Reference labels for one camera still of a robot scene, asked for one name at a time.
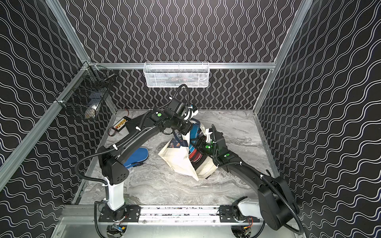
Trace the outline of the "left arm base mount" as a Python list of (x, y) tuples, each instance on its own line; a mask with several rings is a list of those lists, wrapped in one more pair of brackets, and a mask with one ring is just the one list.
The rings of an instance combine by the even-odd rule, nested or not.
[(106, 205), (102, 208), (98, 221), (103, 223), (117, 223), (121, 221), (137, 223), (140, 218), (140, 212), (141, 207), (138, 205), (124, 205), (116, 211), (113, 211)]

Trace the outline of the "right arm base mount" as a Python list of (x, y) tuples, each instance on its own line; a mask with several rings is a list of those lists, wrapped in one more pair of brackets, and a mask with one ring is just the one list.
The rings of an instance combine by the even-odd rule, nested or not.
[(260, 219), (252, 216), (244, 216), (237, 206), (221, 205), (217, 212), (221, 223), (259, 223)]

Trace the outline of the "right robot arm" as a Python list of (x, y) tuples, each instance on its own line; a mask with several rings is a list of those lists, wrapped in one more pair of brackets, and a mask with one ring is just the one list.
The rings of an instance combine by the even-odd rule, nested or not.
[(190, 144), (210, 157), (216, 167), (238, 177), (257, 191), (258, 202), (249, 203), (245, 198), (238, 202), (239, 214), (262, 219), (275, 231), (285, 227), (298, 235), (304, 233), (300, 210), (285, 179), (280, 176), (274, 178), (246, 163), (227, 147), (223, 133), (217, 131), (214, 125), (203, 135), (191, 138)]

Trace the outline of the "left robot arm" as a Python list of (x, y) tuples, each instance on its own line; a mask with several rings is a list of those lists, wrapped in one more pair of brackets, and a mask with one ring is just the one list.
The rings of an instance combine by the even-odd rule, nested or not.
[[(129, 175), (124, 166), (127, 159), (149, 139), (166, 129), (187, 135), (192, 128), (192, 115), (189, 88), (182, 84), (176, 89), (170, 102), (128, 121), (127, 127), (131, 132), (127, 136), (103, 151), (82, 158), (76, 163), (74, 171), (81, 179), (102, 183), (106, 191), (104, 203), (111, 211), (118, 211), (125, 206), (123, 183)], [(103, 179), (86, 176), (79, 170), (86, 160), (94, 156), (100, 159)]]

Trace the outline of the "red paddle case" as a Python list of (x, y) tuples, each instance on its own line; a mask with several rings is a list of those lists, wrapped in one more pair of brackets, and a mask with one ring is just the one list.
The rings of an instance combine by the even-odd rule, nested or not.
[(190, 155), (189, 155), (189, 160), (191, 163), (196, 163), (202, 158), (203, 154), (199, 152), (197, 149), (194, 149)]

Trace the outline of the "teal paddle case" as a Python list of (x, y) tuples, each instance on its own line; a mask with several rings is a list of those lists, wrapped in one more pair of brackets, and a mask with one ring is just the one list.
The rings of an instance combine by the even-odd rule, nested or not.
[(190, 131), (190, 145), (189, 145), (190, 152), (194, 151), (193, 144), (195, 143), (195, 141), (198, 138), (199, 134), (200, 134), (200, 124), (193, 124), (193, 127), (192, 127), (192, 129)]

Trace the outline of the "royal blue paddle case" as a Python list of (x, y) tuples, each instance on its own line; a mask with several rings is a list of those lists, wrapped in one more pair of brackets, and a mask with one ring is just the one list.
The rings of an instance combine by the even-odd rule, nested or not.
[(124, 163), (126, 169), (138, 167), (144, 164), (149, 157), (149, 150), (145, 147), (137, 149)]

